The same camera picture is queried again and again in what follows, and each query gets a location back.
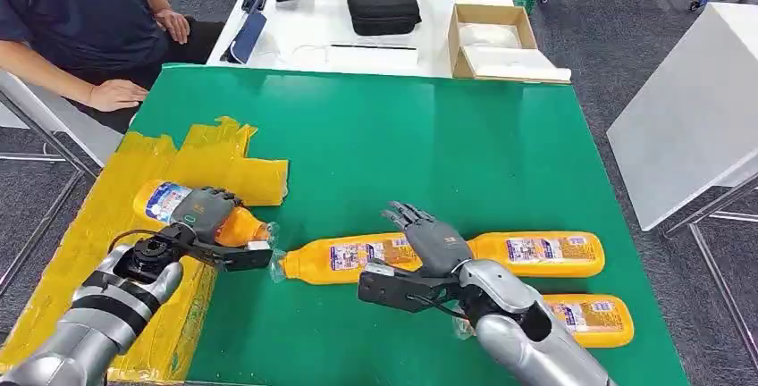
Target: bottle label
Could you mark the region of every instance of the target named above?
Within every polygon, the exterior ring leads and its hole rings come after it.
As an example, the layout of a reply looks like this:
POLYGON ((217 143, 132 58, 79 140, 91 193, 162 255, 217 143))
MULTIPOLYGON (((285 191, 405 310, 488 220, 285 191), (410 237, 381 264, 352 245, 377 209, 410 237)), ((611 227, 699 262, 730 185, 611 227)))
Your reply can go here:
POLYGON ((610 301, 547 304, 571 332, 614 332, 624 328, 621 314, 610 301))
POLYGON ((192 189, 171 182, 164 182, 153 192, 145 206, 145 214, 165 224, 171 223, 176 206, 192 192, 192 189))
POLYGON ((418 260, 418 255, 403 239, 387 239, 372 243, 344 243, 329 247, 332 271, 363 268, 371 258, 396 265, 418 260))
POLYGON ((505 240, 508 259, 515 264, 592 262, 592 245, 581 236, 560 239, 513 238, 505 240))

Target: green table mat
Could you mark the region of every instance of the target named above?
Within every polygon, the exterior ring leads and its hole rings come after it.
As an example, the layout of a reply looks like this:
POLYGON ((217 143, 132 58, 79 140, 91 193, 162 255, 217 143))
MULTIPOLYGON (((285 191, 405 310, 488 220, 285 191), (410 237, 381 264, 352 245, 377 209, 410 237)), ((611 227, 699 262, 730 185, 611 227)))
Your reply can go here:
MULTIPOLYGON (((610 293, 636 325, 592 353, 619 385, 686 384, 627 225, 570 86, 230 68, 164 69, 132 129, 169 134, 228 115, 259 127, 248 154, 291 160, 281 248, 393 231, 388 200, 422 207, 465 238, 487 231, 598 235, 603 272, 528 280, 542 292, 610 293)), ((436 310, 360 302, 355 285, 222 273, 188 380, 294 385, 517 384, 436 310)))

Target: person's arm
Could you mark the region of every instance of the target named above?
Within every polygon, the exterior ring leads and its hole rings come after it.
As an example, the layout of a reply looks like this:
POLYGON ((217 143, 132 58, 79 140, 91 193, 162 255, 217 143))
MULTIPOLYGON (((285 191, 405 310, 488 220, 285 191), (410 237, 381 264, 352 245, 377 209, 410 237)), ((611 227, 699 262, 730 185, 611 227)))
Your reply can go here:
POLYGON ((187 43, 187 37, 190 35, 190 23, 184 18, 184 15, 171 9, 168 0, 147 0, 147 4, 150 5, 150 9, 161 29, 168 30, 171 38, 176 42, 187 43))
POLYGON ((103 112, 134 107, 147 91, 127 80, 92 85, 50 63, 21 42, 0 40, 0 69, 103 112))

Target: dark blue shirt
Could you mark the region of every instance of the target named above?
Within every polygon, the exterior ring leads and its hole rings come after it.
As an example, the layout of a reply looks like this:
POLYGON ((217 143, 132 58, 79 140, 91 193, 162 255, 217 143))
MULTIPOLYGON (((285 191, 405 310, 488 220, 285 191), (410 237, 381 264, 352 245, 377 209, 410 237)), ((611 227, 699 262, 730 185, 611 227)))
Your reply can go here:
POLYGON ((127 69, 168 48, 147 0, 0 0, 0 40, 29 42, 65 70, 127 69))

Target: cable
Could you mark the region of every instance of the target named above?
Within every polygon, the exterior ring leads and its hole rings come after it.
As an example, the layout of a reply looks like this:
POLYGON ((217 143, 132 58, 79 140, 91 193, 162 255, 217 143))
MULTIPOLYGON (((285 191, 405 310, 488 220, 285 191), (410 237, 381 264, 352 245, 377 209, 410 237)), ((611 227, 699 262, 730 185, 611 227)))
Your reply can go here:
POLYGON ((437 310, 440 310, 443 313, 446 313, 446 314, 451 315, 453 317, 457 317, 459 319, 466 319, 466 320, 468 320, 468 318, 466 317, 466 315, 463 315, 462 313, 458 313, 456 311, 450 310, 448 307, 443 306, 440 302, 433 301, 433 300, 431 300, 431 299, 429 299, 427 297, 422 297, 420 295, 415 295, 415 294, 408 294, 408 299, 415 299, 416 301, 421 301, 422 303, 426 303, 426 304, 428 304, 430 306, 436 307, 437 310))
POLYGON ((173 237, 169 237, 169 236, 166 236, 165 234, 161 234, 159 231, 151 231, 151 230, 126 231, 126 232, 122 232, 111 241, 111 245, 108 246, 108 253, 110 254, 114 250, 114 247, 116 246, 116 243, 118 243, 118 240, 123 239, 124 237, 130 236, 132 234, 150 234, 151 236, 161 236, 166 239, 176 241, 176 239, 174 239, 173 237))

